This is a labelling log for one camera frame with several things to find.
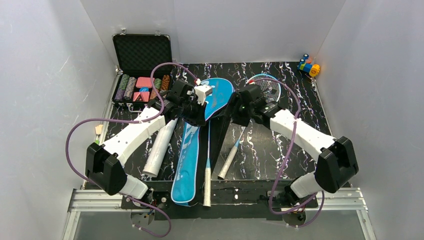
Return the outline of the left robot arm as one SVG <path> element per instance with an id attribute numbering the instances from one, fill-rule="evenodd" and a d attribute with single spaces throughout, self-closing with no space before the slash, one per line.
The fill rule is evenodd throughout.
<path id="1" fill-rule="evenodd" d="M 87 148 L 85 176 L 108 195 L 121 194 L 142 199 L 148 186 L 127 174 L 124 166 L 133 152 L 170 121 L 184 118 L 194 125 L 206 123 L 207 97 L 213 92 L 208 84 L 191 85 L 178 80 L 165 95 L 148 103 L 138 117 L 103 144 Z"/>

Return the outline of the beige wooden block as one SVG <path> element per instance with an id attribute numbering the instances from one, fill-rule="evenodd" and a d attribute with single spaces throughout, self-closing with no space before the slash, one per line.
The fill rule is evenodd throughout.
<path id="1" fill-rule="evenodd" d="M 95 130 L 95 134 L 96 135 L 101 135 L 102 131 L 103 131 L 103 124 L 99 124 L 97 126 L 95 126 L 94 130 Z"/>

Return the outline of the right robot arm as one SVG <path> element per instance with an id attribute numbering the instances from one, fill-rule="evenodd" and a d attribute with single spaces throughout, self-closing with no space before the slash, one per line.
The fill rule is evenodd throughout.
<path id="1" fill-rule="evenodd" d="M 224 111 L 233 123 L 246 127 L 251 120 L 285 137 L 305 150 L 316 162 L 314 172 L 293 180 L 284 189 L 285 198 L 293 203 L 311 194 L 337 192 L 359 172 L 350 139 L 338 139 L 311 127 L 284 109 L 276 101 L 266 101 L 257 84 L 249 84 L 234 92 Z"/>

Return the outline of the blue badminton racket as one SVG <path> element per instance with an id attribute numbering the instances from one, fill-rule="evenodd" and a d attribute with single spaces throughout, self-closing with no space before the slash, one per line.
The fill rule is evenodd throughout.
<path id="1" fill-rule="evenodd" d="M 208 125 L 208 138 L 207 138 L 207 159 L 204 172 L 204 194 L 203 194 L 203 206 L 206 208 L 211 207 L 211 124 Z"/>
<path id="2" fill-rule="evenodd" d="M 277 80 L 275 77 L 269 75 L 269 74 L 256 74 L 249 78 L 246 81 L 246 85 L 258 85 L 263 97 L 267 102 L 277 102 L 281 97 L 281 86 L 275 82 Z M 242 125 L 241 133 L 238 137 L 238 139 L 235 141 L 232 149 L 230 150 L 224 165 L 219 172 L 217 178 L 219 180 L 224 180 L 226 178 L 226 175 L 230 169 L 230 166 L 237 154 L 237 151 L 239 149 L 240 141 L 244 135 L 244 132 L 246 130 L 247 126 Z"/>

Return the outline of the colourful toy block train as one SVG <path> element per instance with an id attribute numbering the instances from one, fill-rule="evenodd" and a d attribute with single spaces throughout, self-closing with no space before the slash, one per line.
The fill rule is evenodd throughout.
<path id="1" fill-rule="evenodd" d="M 299 60 L 297 69 L 307 73 L 310 77 L 316 77 L 320 73 L 321 67 L 318 64 L 312 64 L 310 56 L 305 53 Z"/>

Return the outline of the white shuttlecock tube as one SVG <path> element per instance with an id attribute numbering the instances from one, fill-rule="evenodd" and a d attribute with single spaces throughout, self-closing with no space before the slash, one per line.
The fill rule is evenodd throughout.
<path id="1" fill-rule="evenodd" d="M 154 140 L 150 154 L 141 172 L 142 174 L 152 178 L 156 178 L 158 176 L 177 121 L 177 119 L 171 120 L 166 124 L 166 126 L 159 130 Z"/>

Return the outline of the blue racket bag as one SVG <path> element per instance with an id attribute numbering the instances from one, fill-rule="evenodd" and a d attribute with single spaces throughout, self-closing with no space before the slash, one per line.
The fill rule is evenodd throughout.
<path id="1" fill-rule="evenodd" d="M 176 174 L 171 188 L 171 200 L 179 206 L 192 207 L 198 203 L 199 192 L 203 191 L 208 149 L 208 125 L 210 124 L 211 173 L 220 154 L 230 120 L 221 112 L 225 109 L 232 93 L 233 84 L 224 78 L 209 78 L 201 85 L 209 85 L 213 92 L 205 101 L 205 126 L 183 126 L 182 142 Z"/>

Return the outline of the black poker chip case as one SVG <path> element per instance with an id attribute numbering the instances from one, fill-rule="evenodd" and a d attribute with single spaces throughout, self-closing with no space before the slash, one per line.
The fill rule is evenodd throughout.
<path id="1" fill-rule="evenodd" d="M 115 106 L 128 105 L 144 107 L 156 95 L 147 87 L 148 94 L 140 91 L 143 87 L 135 83 L 129 97 L 125 97 L 126 87 L 121 84 L 127 75 L 136 80 L 140 77 L 150 81 L 152 70 L 159 64 L 172 61 L 171 38 L 165 34 L 115 34 L 112 37 L 118 60 L 118 82 L 111 101 Z"/>

